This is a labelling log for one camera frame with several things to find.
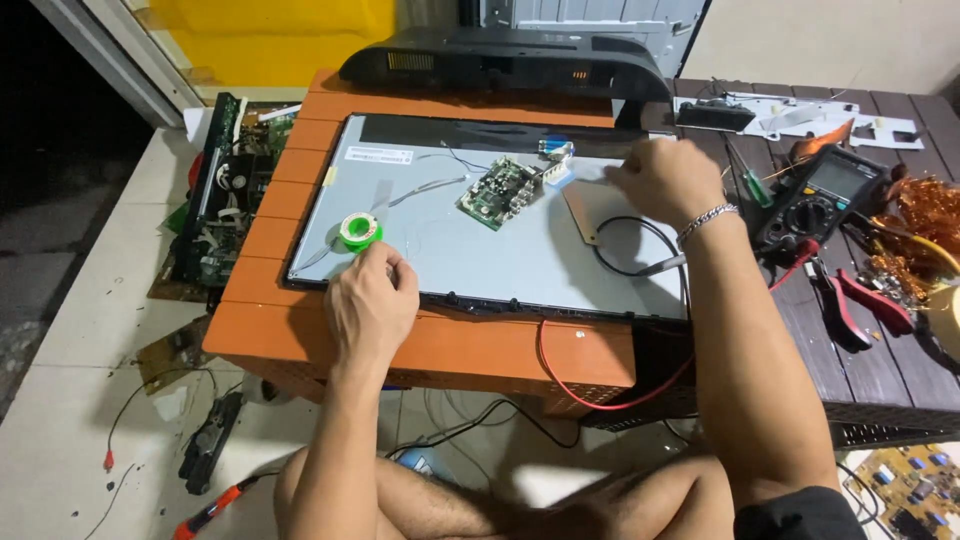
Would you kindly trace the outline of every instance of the solder wire spool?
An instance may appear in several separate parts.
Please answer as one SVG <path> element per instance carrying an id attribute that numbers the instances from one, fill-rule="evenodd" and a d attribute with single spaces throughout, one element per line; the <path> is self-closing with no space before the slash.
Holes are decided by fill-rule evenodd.
<path id="1" fill-rule="evenodd" d="M 360 253 L 367 246 L 383 239 L 383 227 L 372 214 L 356 212 L 340 224 L 340 239 L 353 253 Z"/>

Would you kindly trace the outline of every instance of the white wall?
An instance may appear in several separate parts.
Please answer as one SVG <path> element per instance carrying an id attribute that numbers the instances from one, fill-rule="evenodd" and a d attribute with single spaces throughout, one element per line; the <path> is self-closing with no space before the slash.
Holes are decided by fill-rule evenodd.
<path id="1" fill-rule="evenodd" d="M 681 77 L 937 93 L 958 75 L 960 0 L 713 0 Z"/>

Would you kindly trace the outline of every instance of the digital multimeter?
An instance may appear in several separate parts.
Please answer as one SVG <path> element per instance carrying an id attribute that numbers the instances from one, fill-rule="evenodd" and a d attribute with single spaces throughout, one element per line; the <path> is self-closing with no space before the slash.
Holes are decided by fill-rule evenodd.
<path id="1" fill-rule="evenodd" d="M 803 176 L 779 197 L 756 243 L 761 249 L 781 247 L 787 251 L 809 238 L 823 245 L 886 172 L 885 166 L 835 144 L 824 145 L 803 167 Z"/>

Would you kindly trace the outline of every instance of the orange wooden table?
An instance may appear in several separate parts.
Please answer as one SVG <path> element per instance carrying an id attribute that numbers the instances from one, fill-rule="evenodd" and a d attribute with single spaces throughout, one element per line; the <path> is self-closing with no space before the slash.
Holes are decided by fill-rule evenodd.
<path id="1" fill-rule="evenodd" d="M 539 94 L 360 93 L 321 71 L 276 167 L 217 308 L 204 349 L 314 402 L 337 355 L 324 294 L 282 288 L 280 273 L 325 172 L 327 151 L 352 112 L 414 114 L 554 125 L 612 127 L 609 100 Z M 536 320 L 467 318 L 421 310 L 388 384 L 543 396 L 544 413 L 588 412 L 546 376 Z M 550 322 L 543 347 L 578 396 L 603 403 L 636 382 L 628 324 Z"/>

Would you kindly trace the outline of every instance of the silver bracelet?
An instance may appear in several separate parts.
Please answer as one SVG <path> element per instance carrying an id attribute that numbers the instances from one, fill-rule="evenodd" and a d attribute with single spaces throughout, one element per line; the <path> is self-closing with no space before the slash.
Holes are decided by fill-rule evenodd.
<path id="1" fill-rule="evenodd" d="M 677 234 L 677 247 L 680 248 L 680 251 L 684 250 L 684 242 L 686 242 L 686 238 L 690 236 L 691 233 L 702 227 L 705 223 L 707 223 L 707 221 L 722 214 L 723 212 L 734 212 L 739 214 L 740 210 L 736 207 L 736 205 L 732 205 L 730 203 L 720 205 L 715 209 L 707 210 L 706 213 L 691 221 L 690 224 L 680 232 L 680 234 Z"/>

